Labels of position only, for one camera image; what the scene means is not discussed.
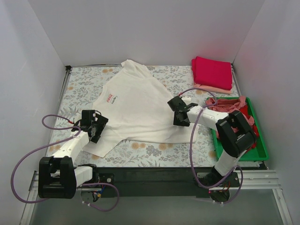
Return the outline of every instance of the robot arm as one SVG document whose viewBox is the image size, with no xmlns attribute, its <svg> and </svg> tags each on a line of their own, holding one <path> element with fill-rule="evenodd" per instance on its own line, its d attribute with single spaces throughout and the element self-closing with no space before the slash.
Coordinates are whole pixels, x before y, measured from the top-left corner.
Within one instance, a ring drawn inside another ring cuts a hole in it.
<svg viewBox="0 0 300 225">
<path fill-rule="evenodd" d="M 98 142 L 107 122 L 108 119 L 95 110 L 82 110 L 81 120 L 75 123 L 81 129 L 80 134 L 65 142 L 52 156 L 43 157 L 39 162 L 39 197 L 72 198 L 78 186 L 97 177 L 96 165 L 74 168 L 73 163 L 86 144 Z M 71 135 L 77 132 L 72 129 Z"/>
<path fill-rule="evenodd" d="M 173 124 L 188 127 L 196 122 L 203 110 L 197 123 L 218 131 L 224 151 L 208 175 L 208 184 L 215 184 L 236 166 L 240 157 L 256 142 L 256 136 L 240 111 L 216 112 L 190 101 L 188 97 L 176 96 L 168 102 L 174 111 Z M 232 127 L 238 128 L 238 132 L 235 133 Z"/>
</svg>

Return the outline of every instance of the green tray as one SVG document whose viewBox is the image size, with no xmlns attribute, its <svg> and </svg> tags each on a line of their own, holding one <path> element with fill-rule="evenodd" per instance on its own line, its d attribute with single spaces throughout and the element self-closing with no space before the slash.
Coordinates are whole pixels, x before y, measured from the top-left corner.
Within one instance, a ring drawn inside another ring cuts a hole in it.
<svg viewBox="0 0 300 225">
<path fill-rule="evenodd" d="M 218 97 L 224 99 L 238 99 L 238 97 Z M 248 105 L 248 113 L 250 116 L 253 116 L 255 124 L 257 126 L 257 130 L 259 133 L 259 137 L 257 139 L 257 146 L 254 149 L 251 149 L 249 152 L 245 153 L 239 161 L 266 161 L 269 159 L 269 155 L 266 149 L 266 145 L 262 138 L 261 129 L 259 127 L 256 115 L 253 110 L 253 106 L 251 105 L 251 101 L 249 98 L 246 98 L 246 103 Z M 212 136 L 215 144 L 216 157 L 219 160 L 221 154 L 223 152 L 223 147 L 221 142 L 217 139 L 216 131 L 212 130 Z"/>
</svg>

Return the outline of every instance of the coca-cola logo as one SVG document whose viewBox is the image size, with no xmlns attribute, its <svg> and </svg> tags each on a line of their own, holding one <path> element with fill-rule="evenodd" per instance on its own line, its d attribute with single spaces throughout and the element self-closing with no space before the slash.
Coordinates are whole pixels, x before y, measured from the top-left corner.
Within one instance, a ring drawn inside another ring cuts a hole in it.
<svg viewBox="0 0 300 225">
<path fill-rule="evenodd" d="M 112 99 L 112 97 L 113 97 L 113 95 L 112 94 L 109 94 L 109 96 L 108 96 L 108 98 L 107 98 L 107 102 L 110 102 L 111 101 L 111 99 Z"/>
</svg>

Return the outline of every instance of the white t-shirt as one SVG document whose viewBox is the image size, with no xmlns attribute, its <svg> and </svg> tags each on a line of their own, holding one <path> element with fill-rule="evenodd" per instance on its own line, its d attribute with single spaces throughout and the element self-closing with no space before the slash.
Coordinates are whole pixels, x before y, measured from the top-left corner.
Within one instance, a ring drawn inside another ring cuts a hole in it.
<svg viewBox="0 0 300 225">
<path fill-rule="evenodd" d="M 146 66 L 127 60 L 104 86 L 93 108 L 109 119 L 97 144 L 83 150 L 104 157 L 124 139 L 152 143 L 189 143 L 192 126 L 173 125 L 173 98 Z"/>
</svg>

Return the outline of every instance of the white backdrop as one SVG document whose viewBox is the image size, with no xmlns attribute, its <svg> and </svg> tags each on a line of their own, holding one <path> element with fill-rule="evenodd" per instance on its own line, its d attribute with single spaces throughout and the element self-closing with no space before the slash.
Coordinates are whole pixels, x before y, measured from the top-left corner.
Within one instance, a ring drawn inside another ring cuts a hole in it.
<svg viewBox="0 0 300 225">
<path fill-rule="evenodd" d="M 0 224 L 16 225 L 25 204 L 13 196 L 10 175 L 26 153 L 49 143 L 41 119 L 56 113 L 65 68 L 27 0 L 0 0 L 0 28 Z M 16 172 L 22 198 L 42 156 L 36 152 Z"/>
<path fill-rule="evenodd" d="M 232 62 L 264 0 L 29 0 L 64 65 Z"/>
<path fill-rule="evenodd" d="M 299 9 L 299 0 L 266 0 L 233 64 L 242 94 L 255 106 L 294 224 L 300 224 Z"/>
</svg>

